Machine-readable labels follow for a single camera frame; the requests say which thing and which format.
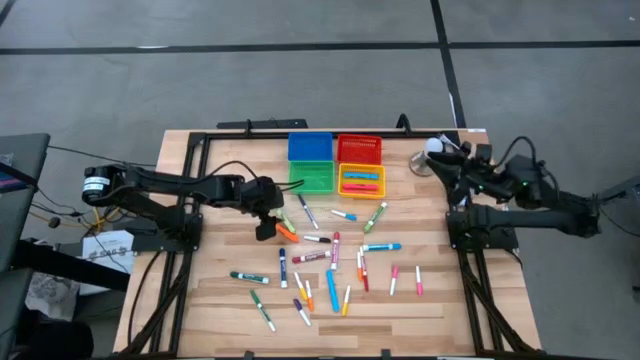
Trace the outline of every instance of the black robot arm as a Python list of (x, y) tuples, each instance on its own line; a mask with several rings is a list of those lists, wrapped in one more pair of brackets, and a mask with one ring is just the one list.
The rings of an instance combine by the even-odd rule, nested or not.
[(183, 207), (164, 206), (145, 193), (193, 198), (204, 205), (232, 208), (260, 219), (258, 240), (275, 236), (276, 219), (271, 209), (284, 205), (282, 192), (268, 177), (245, 182), (239, 175), (207, 175), (191, 178), (145, 170), (129, 165), (108, 165), (85, 169), (82, 200), (91, 206), (119, 206), (158, 225), (173, 237), (188, 235), (190, 224)]
[[(487, 236), (496, 228), (507, 227), (555, 228), (581, 237), (599, 233), (597, 198), (560, 191), (544, 162), (515, 155), (498, 172), (498, 166), (491, 164), (491, 145), (477, 145), (473, 156), (471, 148), (464, 143), (455, 153), (429, 153), (427, 164), (444, 184), (451, 206), (472, 193), (484, 193), (499, 204), (515, 199), (523, 209), (547, 210), (507, 212), (468, 201), (466, 210), (447, 216), (450, 230)], [(546, 177), (552, 179), (553, 186)]]

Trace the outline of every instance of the pink marker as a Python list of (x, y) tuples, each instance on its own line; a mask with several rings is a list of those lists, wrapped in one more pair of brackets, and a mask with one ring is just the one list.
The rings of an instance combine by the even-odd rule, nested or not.
[(420, 266), (416, 265), (416, 287), (418, 288), (418, 295), (422, 296), (422, 280), (420, 279)]
[(340, 233), (333, 233), (333, 254), (331, 255), (331, 270), (338, 270), (338, 249), (340, 248)]
[(391, 290), (389, 291), (389, 295), (393, 296), (393, 293), (396, 291), (396, 281), (398, 280), (398, 267), (396, 265), (393, 266), (393, 275), (391, 277)]

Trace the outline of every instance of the cable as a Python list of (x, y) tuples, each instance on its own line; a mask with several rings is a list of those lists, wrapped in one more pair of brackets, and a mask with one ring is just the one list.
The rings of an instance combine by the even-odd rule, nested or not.
[(9, 326), (8, 328), (4, 329), (2, 332), (0, 332), (0, 337), (2, 337), (2, 335), (8, 333), (9, 331), (13, 330), (16, 327), (16, 325), (13, 326)]
[(247, 169), (247, 170), (251, 173), (251, 175), (253, 176), (253, 178), (254, 178), (254, 179), (257, 179), (257, 178), (258, 178), (258, 175), (256, 175), (256, 173), (255, 173), (255, 172), (254, 172), (254, 171), (249, 167), (249, 165), (247, 165), (247, 164), (243, 163), (243, 162), (242, 162), (242, 161), (240, 161), (240, 160), (232, 160), (232, 161), (228, 161), (228, 162), (226, 162), (226, 163), (224, 163), (224, 164), (222, 164), (222, 165), (218, 166), (215, 170), (213, 170), (212, 172), (210, 172), (209, 174), (207, 174), (207, 175), (205, 175), (205, 176), (203, 176), (203, 177), (201, 177), (201, 178), (198, 178), (198, 179), (189, 179), (189, 180), (165, 180), (165, 179), (158, 179), (158, 178), (155, 178), (155, 177), (153, 177), (153, 176), (147, 175), (147, 174), (143, 173), (142, 171), (139, 171), (139, 170), (138, 170), (138, 169), (136, 169), (135, 167), (130, 167), (130, 169), (131, 169), (131, 170), (133, 170), (133, 171), (135, 171), (138, 175), (140, 175), (140, 176), (142, 176), (142, 177), (144, 177), (144, 178), (147, 178), (147, 179), (152, 179), (152, 180), (155, 180), (155, 181), (161, 181), (161, 182), (165, 182), (165, 183), (169, 183), (169, 184), (193, 185), (193, 184), (199, 184), (199, 183), (201, 183), (201, 182), (204, 182), (204, 181), (206, 181), (206, 180), (210, 179), (211, 177), (213, 177), (213, 175), (214, 175), (215, 173), (217, 173), (218, 171), (220, 171), (220, 169), (222, 169), (222, 168), (224, 168), (224, 167), (226, 167), (226, 166), (229, 166), (229, 165), (231, 165), (231, 164), (239, 164), (239, 165), (244, 166), (244, 168), (245, 168), (245, 169)]
[(538, 161), (536, 159), (536, 147), (535, 145), (533, 145), (533, 141), (531, 141), (531, 139), (526, 136), (518, 136), (511, 142), (511, 144), (507, 148), (507, 151), (505, 151), (504, 155), (502, 155), (502, 159), (500, 159), (500, 161), (498, 161), (498, 163), (493, 166), (494, 169), (499, 168), (500, 165), (502, 165), (502, 163), (507, 160), (507, 156), (509, 156), (509, 153), (511, 153), (511, 149), (520, 140), (524, 140), (527, 142), (527, 144), (529, 144), (529, 147), (531, 148), (531, 161), (533, 161), (533, 166), (538, 167)]
[(604, 209), (602, 208), (602, 206), (600, 206), (600, 212), (602, 213), (602, 215), (604, 215), (604, 217), (606, 217), (606, 218), (607, 218), (607, 220), (611, 221), (611, 223), (612, 223), (613, 225), (615, 225), (618, 229), (622, 230), (623, 232), (625, 232), (625, 233), (627, 233), (627, 234), (629, 234), (629, 235), (632, 235), (632, 236), (635, 236), (635, 237), (640, 237), (640, 234), (634, 233), (633, 231), (629, 231), (629, 230), (627, 230), (627, 229), (623, 228), (623, 227), (622, 227), (620, 224), (618, 224), (617, 222), (613, 221), (613, 219), (612, 219), (609, 215), (607, 215), (607, 213), (604, 211)]
[(79, 211), (76, 210), (76, 208), (74, 208), (73, 206), (61, 205), (61, 204), (58, 204), (57, 202), (53, 201), (44, 191), (42, 191), (42, 188), (38, 187), (38, 191), (40, 192), (40, 194), (42, 194), (42, 196), (44, 196), (45, 199), (49, 200), (49, 202), (52, 203), (53, 205), (55, 205), (57, 207), (63, 207), (63, 208), (71, 209), (71, 210), (79, 213)]
[(520, 259), (520, 257), (518, 255), (516, 255), (513, 251), (511, 250), (507, 250), (504, 249), (504, 251), (507, 252), (507, 254), (513, 256), (514, 259), (516, 259), (516, 261), (520, 264), (520, 268), (524, 269), (524, 266), (522, 265), (522, 260)]
[[(29, 211), (29, 215), (31, 215), (31, 216), (33, 216), (35, 218), (38, 218), (38, 219), (40, 219), (40, 220), (42, 220), (42, 221), (44, 221), (46, 223), (49, 223), (51, 221), (51, 219), (47, 219), (46, 217), (40, 216), (39, 214), (36, 214), (36, 213), (34, 213), (32, 211)], [(84, 228), (84, 226), (82, 226), (82, 225), (64, 224), (64, 223), (60, 223), (58, 226)]]
[(129, 164), (129, 165), (136, 165), (136, 166), (143, 166), (143, 167), (156, 167), (155, 164), (141, 164), (141, 163), (134, 163), (134, 162), (126, 162), (126, 161), (122, 161), (122, 160), (118, 160), (118, 159), (111, 159), (111, 158), (108, 158), (106, 156), (90, 154), (90, 153), (87, 153), (87, 152), (84, 152), (84, 151), (73, 150), (73, 149), (69, 149), (69, 148), (65, 148), (65, 147), (61, 147), (61, 146), (49, 145), (49, 148), (56, 149), (56, 150), (62, 150), (62, 151), (68, 151), (68, 152), (71, 152), (71, 153), (85, 155), (85, 156), (93, 157), (93, 158), (96, 158), (96, 159), (119, 162), (119, 163), (122, 163), (122, 164)]
[(142, 291), (142, 285), (149, 274), (149, 270), (153, 266), (153, 263), (156, 262), (156, 259), (160, 256), (160, 252), (156, 252), (155, 255), (149, 261), (147, 268), (144, 269), (144, 273), (142, 274), (142, 278), (140, 279), (140, 285), (138, 285), (138, 290), (136, 291), (136, 296), (133, 298), (133, 304), (131, 304), (131, 313), (129, 314), (129, 326), (127, 327), (127, 345), (131, 345), (131, 333), (133, 332), (133, 313), (136, 310), (136, 305), (138, 304), (138, 298), (140, 297), (140, 292)]

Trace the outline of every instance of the plastic basket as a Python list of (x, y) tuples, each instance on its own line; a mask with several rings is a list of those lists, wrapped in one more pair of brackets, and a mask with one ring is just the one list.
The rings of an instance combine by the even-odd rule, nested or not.
[(289, 161), (333, 161), (331, 133), (289, 133)]
[(382, 138), (365, 135), (338, 135), (338, 162), (380, 165)]
[[(369, 174), (377, 174), (377, 180), (371, 179), (345, 179), (345, 172), (362, 172)], [(384, 166), (380, 165), (364, 165), (364, 164), (340, 164), (340, 171), (338, 174), (338, 194), (344, 197), (352, 197), (358, 199), (380, 199), (383, 198), (386, 192), (385, 189), (385, 171)], [(364, 185), (378, 185), (377, 191), (354, 191), (344, 190), (342, 188), (345, 184), (364, 184)]]
[(304, 180), (304, 185), (291, 190), (294, 194), (330, 194), (335, 190), (333, 161), (291, 161), (289, 181)]

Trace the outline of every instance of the red marker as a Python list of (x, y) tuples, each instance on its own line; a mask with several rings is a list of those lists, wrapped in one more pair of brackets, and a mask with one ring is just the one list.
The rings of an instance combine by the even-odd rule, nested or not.
[(344, 184), (343, 190), (356, 190), (356, 191), (378, 191), (378, 185), (365, 185), (365, 184)]
[(364, 260), (364, 252), (360, 250), (362, 258), (362, 280), (364, 281), (364, 291), (369, 292), (369, 278), (367, 277), (367, 262)]
[(307, 261), (313, 261), (313, 260), (319, 260), (319, 259), (328, 258), (329, 256), (331, 256), (331, 251), (327, 250), (327, 251), (321, 252), (321, 253), (296, 256), (293, 259), (291, 259), (291, 261), (293, 261), (294, 264), (299, 264), (301, 262), (307, 262)]

